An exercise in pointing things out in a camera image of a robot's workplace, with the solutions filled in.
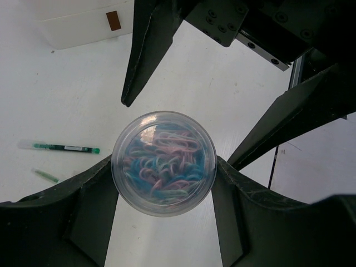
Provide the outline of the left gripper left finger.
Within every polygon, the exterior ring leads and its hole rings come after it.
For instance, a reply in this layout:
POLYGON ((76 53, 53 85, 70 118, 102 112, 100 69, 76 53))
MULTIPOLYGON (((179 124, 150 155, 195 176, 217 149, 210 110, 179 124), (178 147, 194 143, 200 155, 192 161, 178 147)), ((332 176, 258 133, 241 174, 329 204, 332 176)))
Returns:
POLYGON ((104 266, 118 191, 111 158, 1 203, 1 266, 104 266))

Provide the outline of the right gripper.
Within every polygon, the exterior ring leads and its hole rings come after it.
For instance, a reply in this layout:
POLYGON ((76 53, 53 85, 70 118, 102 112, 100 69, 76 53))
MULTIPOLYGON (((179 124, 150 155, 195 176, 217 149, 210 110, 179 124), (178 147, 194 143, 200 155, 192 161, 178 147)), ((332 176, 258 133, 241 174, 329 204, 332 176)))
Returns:
POLYGON ((311 53, 355 69, 355 1, 178 1, 180 16, 223 47, 238 40, 281 70, 311 53))

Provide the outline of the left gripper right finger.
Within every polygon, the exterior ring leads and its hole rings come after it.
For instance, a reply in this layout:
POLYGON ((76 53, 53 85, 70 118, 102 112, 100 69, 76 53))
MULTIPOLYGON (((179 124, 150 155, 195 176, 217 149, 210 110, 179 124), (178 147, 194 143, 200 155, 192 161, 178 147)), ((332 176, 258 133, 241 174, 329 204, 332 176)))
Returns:
POLYGON ((354 266, 355 196, 305 204, 218 159, 212 187, 223 266, 354 266))

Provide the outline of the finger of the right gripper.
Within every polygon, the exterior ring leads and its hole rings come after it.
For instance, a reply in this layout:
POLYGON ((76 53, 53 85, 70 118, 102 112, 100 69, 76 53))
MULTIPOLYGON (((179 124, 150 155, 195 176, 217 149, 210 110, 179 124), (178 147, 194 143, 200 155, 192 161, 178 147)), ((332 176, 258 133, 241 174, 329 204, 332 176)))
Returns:
POLYGON ((189 1, 134 1, 133 32, 121 102, 130 107, 144 89, 189 14, 189 1))
POLYGON ((355 66, 335 64, 279 96, 228 163, 241 170, 271 149, 355 112, 355 66))

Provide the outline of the light green pen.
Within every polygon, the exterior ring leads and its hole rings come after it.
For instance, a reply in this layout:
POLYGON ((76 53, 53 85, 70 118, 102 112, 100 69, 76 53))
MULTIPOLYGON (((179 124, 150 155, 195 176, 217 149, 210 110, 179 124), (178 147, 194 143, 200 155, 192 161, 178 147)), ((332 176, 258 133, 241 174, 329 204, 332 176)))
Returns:
POLYGON ((39 170, 39 169, 32 168, 31 172, 34 173, 35 175, 37 175, 38 177, 40 177, 46 181, 49 181, 53 184, 59 184, 64 181, 63 179, 57 178, 56 176, 53 176, 53 175, 51 175, 45 171, 39 170))

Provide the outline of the white drawer storage box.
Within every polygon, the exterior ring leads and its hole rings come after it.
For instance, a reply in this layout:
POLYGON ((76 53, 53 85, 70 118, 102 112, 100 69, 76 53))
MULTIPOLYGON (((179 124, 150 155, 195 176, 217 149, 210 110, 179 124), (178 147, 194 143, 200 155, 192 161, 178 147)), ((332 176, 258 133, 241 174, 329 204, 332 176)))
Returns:
POLYGON ((61 50, 132 32, 134 1, 123 1, 78 14, 37 21, 48 43, 61 50))

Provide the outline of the dark green pen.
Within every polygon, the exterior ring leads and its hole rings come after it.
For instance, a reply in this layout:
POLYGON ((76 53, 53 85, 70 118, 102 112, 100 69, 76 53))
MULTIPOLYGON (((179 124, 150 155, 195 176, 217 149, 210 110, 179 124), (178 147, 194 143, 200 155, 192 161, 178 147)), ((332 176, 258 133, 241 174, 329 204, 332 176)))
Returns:
POLYGON ((18 143, 18 148, 30 149, 30 150, 71 151, 71 152, 81 152, 81 153, 95 154, 95 155, 100 154, 100 149, 95 147, 48 144, 45 142, 30 141, 30 140, 21 140, 18 143))

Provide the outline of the paper clip jar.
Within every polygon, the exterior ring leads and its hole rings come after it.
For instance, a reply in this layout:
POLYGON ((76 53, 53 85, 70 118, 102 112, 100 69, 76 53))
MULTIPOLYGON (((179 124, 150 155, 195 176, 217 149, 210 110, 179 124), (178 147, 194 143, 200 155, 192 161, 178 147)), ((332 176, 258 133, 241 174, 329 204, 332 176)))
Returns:
POLYGON ((119 195, 134 209, 173 217, 206 198, 215 182, 217 155, 209 134, 189 116, 151 112, 121 132, 111 172, 119 195))

